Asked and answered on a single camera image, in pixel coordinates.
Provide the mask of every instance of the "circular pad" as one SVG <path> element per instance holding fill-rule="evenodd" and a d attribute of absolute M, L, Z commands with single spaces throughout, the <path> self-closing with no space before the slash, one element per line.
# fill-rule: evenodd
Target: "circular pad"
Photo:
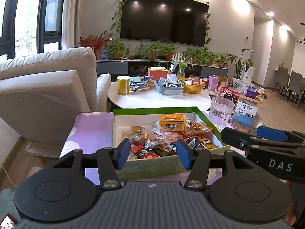
<path fill-rule="evenodd" d="M 25 179 L 14 193 L 21 217 L 50 223 L 84 214 L 96 199 L 94 184 L 69 168 L 43 169 Z"/>
<path fill-rule="evenodd" d="M 283 218 L 292 203 L 289 188 L 269 173 L 235 169 L 216 180 L 209 199 L 223 215 L 240 222 L 268 223 Z"/>

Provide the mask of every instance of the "blue tray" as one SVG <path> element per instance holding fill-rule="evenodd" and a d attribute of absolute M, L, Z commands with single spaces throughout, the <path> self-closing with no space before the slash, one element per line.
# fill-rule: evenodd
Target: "blue tray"
<path fill-rule="evenodd" d="M 155 81 L 154 84 L 155 84 L 158 92 L 161 93 L 162 95 L 164 95 L 164 93 L 166 93 L 165 91 L 172 91 L 172 90 L 182 90 L 183 91 L 183 87 L 181 87 L 181 88 L 179 88 L 179 87 L 170 87 L 170 88 L 168 88 L 168 87 L 160 87 L 158 85 L 158 81 Z"/>

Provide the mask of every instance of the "phone screen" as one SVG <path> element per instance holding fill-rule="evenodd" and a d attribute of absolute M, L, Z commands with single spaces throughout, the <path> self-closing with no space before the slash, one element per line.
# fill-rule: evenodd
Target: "phone screen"
<path fill-rule="evenodd" d="M 0 229 L 11 229 L 15 226 L 15 223 L 8 216 L 6 216 L 0 224 Z"/>

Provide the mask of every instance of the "red flower arrangement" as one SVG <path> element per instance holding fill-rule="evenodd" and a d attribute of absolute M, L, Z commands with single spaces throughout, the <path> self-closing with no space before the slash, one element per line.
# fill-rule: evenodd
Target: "red flower arrangement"
<path fill-rule="evenodd" d="M 100 50 L 102 47 L 106 46 L 107 43 L 110 41 L 110 35 L 108 31 L 105 30 L 99 36 L 97 35 L 95 38 L 87 38 L 87 37 L 80 37 L 79 45 L 81 47 L 90 47 L 94 51 L 96 56 L 96 50 Z"/>

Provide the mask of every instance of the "wicker basket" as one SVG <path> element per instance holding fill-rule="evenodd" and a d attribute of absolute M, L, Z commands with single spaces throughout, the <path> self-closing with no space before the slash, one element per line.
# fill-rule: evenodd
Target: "wicker basket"
<path fill-rule="evenodd" d="M 181 77 L 179 78 L 180 81 L 190 81 L 192 78 L 185 78 Z M 188 94 L 199 94 L 204 87 L 204 85 L 189 85 L 182 83 L 183 86 L 183 92 Z"/>

